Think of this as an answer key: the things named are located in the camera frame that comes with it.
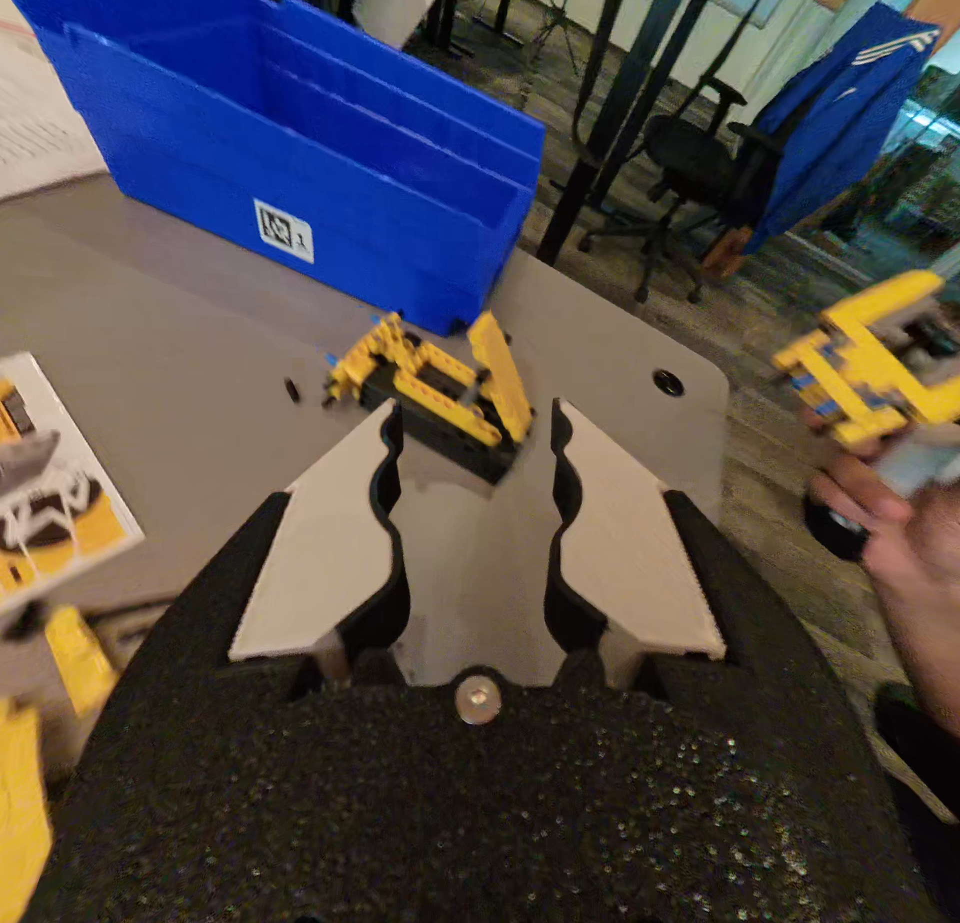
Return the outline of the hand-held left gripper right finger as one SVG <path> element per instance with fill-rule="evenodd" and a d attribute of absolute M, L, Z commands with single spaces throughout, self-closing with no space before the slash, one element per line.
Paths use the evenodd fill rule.
<path fill-rule="evenodd" d="M 553 401 L 543 615 L 565 654 L 591 652 L 613 689 L 655 656 L 720 663 L 727 644 L 669 511 L 666 485 L 570 401 Z"/>

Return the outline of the yellow brick wheel assembly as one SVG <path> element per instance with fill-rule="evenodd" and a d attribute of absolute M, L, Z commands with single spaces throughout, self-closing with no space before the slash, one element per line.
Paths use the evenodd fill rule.
<path fill-rule="evenodd" d="M 929 269 L 895 275 L 822 310 L 774 353 L 779 377 L 846 448 L 903 428 L 958 423 L 958 303 Z"/>

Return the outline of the toy instruction booklet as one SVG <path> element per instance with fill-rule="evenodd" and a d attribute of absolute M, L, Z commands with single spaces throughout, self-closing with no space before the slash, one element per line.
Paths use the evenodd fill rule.
<path fill-rule="evenodd" d="M 2 615 L 49 595 L 144 538 L 33 355 L 2 357 Z"/>

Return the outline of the nested blue plastic bins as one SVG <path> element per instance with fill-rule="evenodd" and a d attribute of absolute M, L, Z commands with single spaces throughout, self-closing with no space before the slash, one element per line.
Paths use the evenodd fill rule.
<path fill-rule="evenodd" d="M 301 0 L 12 0 L 118 189 L 417 327 L 483 311 L 545 126 Z M 264 244 L 254 199 L 313 231 Z"/>

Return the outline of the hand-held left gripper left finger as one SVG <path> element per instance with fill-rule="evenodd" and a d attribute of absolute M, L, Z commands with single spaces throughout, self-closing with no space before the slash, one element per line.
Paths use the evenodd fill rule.
<path fill-rule="evenodd" d="M 306 656 L 346 684 L 361 653 L 400 638 L 411 597 L 390 513 L 402 450 L 402 409 L 389 399 L 286 489 L 231 663 Z"/>

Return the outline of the white printed tag sticker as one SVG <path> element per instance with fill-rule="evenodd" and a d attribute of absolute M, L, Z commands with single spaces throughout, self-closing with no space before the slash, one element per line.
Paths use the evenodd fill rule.
<path fill-rule="evenodd" d="M 314 264 L 314 239 L 309 223 L 258 198 L 253 199 L 253 205 L 258 233 L 264 245 L 306 264 Z"/>

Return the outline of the person's right hand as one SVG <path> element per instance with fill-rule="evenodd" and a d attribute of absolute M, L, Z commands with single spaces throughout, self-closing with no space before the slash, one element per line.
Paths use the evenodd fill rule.
<path fill-rule="evenodd" d="M 959 736 L 959 485 L 930 483 L 908 499 L 875 465 L 893 445 L 852 449 L 828 439 L 808 493 L 868 533 L 861 567 L 919 706 Z"/>

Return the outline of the black yellow toy brick base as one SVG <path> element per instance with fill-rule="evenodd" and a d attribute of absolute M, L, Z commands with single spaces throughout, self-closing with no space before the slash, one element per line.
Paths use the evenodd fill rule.
<path fill-rule="evenodd" d="M 323 405 L 348 397 L 373 412 L 395 401 L 404 431 L 433 452 L 498 485 L 530 435 L 529 401 L 512 340 L 489 310 L 466 332 L 473 364 L 406 329 L 389 313 L 344 354 L 328 354 Z"/>

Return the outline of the black desk leg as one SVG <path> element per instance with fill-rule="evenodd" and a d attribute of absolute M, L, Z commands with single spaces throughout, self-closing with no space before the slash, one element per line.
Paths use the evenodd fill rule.
<path fill-rule="evenodd" d="M 710 0 L 652 0 L 586 138 L 580 125 L 594 93 L 625 0 L 604 0 L 571 123 L 577 161 L 563 186 L 535 257 L 553 266 L 599 178 L 616 178 Z"/>

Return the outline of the white printed paper sheet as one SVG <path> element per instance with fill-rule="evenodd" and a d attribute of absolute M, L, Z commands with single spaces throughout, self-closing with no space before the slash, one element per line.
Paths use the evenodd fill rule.
<path fill-rule="evenodd" d="M 33 30 L 1 0 L 1 200 L 106 171 Z"/>

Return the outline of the blue jacket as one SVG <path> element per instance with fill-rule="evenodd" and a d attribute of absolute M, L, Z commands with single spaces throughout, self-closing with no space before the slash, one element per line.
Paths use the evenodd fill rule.
<path fill-rule="evenodd" d="M 760 111 L 753 127 L 785 142 L 745 255 L 870 172 L 942 32 L 875 3 Z"/>

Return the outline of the yellow toy panel piece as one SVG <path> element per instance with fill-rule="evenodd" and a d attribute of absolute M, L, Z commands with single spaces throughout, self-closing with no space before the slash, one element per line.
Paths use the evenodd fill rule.
<path fill-rule="evenodd" d="M 1 700 L 1 920 L 18 922 L 52 846 L 40 743 L 40 715 Z"/>
<path fill-rule="evenodd" d="M 85 717 L 101 711 L 118 672 L 82 614 L 74 607 L 56 609 L 44 636 L 74 713 Z"/>

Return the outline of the wooden block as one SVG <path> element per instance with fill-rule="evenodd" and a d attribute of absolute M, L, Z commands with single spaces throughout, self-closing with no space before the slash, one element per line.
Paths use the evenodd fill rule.
<path fill-rule="evenodd" d="M 719 233 L 701 259 L 702 272 L 713 280 L 731 277 L 747 257 L 745 248 L 753 233 L 753 228 L 748 225 L 727 228 Z"/>

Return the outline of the black office chair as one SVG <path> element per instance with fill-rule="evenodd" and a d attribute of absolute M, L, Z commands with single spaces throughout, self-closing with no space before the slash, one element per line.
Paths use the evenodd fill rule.
<path fill-rule="evenodd" d="M 718 137 L 719 129 L 731 108 L 745 103 L 736 89 L 705 75 L 674 113 L 652 116 L 636 154 L 658 168 L 647 197 L 653 203 L 670 197 L 665 212 L 649 217 L 604 208 L 603 225 L 581 237 L 578 250 L 584 254 L 603 238 L 643 241 L 634 303 L 647 301 L 655 270 L 669 263 L 678 265 L 691 282 L 687 301 L 699 303 L 707 264 L 697 261 L 682 243 L 683 236 L 710 222 L 750 235 L 759 222 L 796 124 L 786 122 L 766 134 L 757 123 L 732 122 L 727 129 L 739 143 L 736 150 L 728 149 Z"/>

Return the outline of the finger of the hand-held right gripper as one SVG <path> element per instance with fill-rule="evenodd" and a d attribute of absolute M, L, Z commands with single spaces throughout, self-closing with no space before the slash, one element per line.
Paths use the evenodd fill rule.
<path fill-rule="evenodd" d="M 959 479 L 959 425 L 915 425 L 896 438 L 873 470 L 897 497 L 914 498 L 930 485 Z"/>

